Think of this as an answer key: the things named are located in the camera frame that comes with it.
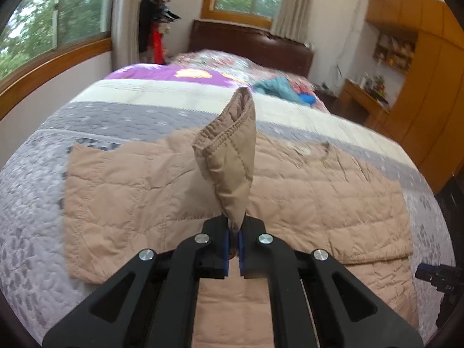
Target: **gray quilted bedspread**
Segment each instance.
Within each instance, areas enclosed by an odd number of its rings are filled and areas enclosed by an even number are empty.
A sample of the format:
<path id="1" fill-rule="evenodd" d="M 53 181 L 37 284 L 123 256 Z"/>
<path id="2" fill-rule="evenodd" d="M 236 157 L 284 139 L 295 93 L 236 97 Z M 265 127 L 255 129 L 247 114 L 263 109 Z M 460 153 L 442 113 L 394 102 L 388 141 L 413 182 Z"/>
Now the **gray quilted bedspread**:
<path id="1" fill-rule="evenodd" d="M 210 113 L 103 102 L 70 103 L 18 149 L 0 172 L 0 289 L 27 330 L 41 342 L 59 319 L 94 286 L 69 278 L 62 255 L 61 199 L 69 150 L 74 142 L 113 150 L 128 140 L 154 141 L 175 129 L 200 127 Z M 332 142 L 399 180 L 414 239 L 411 268 L 424 261 L 454 264 L 451 241 L 435 198 L 416 170 L 379 154 L 318 133 L 258 122 L 270 136 Z M 415 281 L 424 340 L 434 331 L 441 296 Z"/>

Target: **triangular cutout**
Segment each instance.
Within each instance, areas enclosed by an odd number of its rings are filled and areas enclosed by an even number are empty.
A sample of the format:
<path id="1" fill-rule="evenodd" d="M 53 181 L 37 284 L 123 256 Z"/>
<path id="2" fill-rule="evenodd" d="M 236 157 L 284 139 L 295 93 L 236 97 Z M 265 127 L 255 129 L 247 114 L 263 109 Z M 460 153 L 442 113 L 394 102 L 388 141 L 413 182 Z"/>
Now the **triangular cutout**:
<path id="1" fill-rule="evenodd" d="M 359 322 L 377 312 L 377 307 L 358 292 L 341 274 L 335 273 L 332 278 L 352 322 Z"/>
<path id="2" fill-rule="evenodd" d="M 106 322 L 113 323 L 121 311 L 122 304 L 126 299 L 134 279 L 134 272 L 127 274 L 90 308 L 90 312 Z"/>

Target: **beige quilted jacket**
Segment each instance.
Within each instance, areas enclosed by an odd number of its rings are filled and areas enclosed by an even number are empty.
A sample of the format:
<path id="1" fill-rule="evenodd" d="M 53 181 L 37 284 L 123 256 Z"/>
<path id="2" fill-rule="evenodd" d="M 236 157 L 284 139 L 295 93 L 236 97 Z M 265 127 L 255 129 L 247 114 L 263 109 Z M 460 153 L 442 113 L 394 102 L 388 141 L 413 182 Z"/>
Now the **beige quilted jacket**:
<path id="1" fill-rule="evenodd" d="M 296 250 L 328 250 L 417 326 L 399 183 L 332 145 L 256 133 L 246 88 L 199 133 L 178 131 L 113 152 L 75 144 L 64 199 L 68 272 L 102 283 L 139 250 L 172 250 L 221 212 L 238 230 L 245 209 Z M 193 340 L 272 347 L 266 281 L 241 278 L 236 259 L 226 280 L 201 280 Z"/>

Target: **blue cloth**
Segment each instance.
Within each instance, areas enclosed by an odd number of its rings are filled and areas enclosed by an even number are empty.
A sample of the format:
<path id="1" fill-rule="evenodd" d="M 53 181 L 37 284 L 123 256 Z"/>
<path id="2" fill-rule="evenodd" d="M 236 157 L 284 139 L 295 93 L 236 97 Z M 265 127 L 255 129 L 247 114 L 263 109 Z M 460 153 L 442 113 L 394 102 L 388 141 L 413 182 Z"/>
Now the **blue cloth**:
<path id="1" fill-rule="evenodd" d="M 313 104 L 316 99 L 312 95 L 301 94 L 300 96 L 291 88 L 290 83 L 285 77 L 278 77 L 272 80 L 258 81 L 253 86 L 257 93 L 272 95 L 286 101 L 299 104 Z"/>

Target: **white stripe on bedspread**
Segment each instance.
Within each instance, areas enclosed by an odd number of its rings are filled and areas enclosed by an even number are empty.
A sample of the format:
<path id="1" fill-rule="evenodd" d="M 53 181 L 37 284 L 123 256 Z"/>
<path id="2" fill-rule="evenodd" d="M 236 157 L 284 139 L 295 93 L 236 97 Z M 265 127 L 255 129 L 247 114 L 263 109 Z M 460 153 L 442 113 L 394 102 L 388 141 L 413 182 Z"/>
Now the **white stripe on bedspread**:
<path id="1" fill-rule="evenodd" d="M 188 82 L 101 80 L 84 90 L 72 102 L 129 103 L 219 114 L 233 93 L 234 90 L 230 88 Z M 253 99 L 258 121 L 315 132 L 416 168 L 399 144 L 368 128 L 268 95 L 254 93 Z"/>

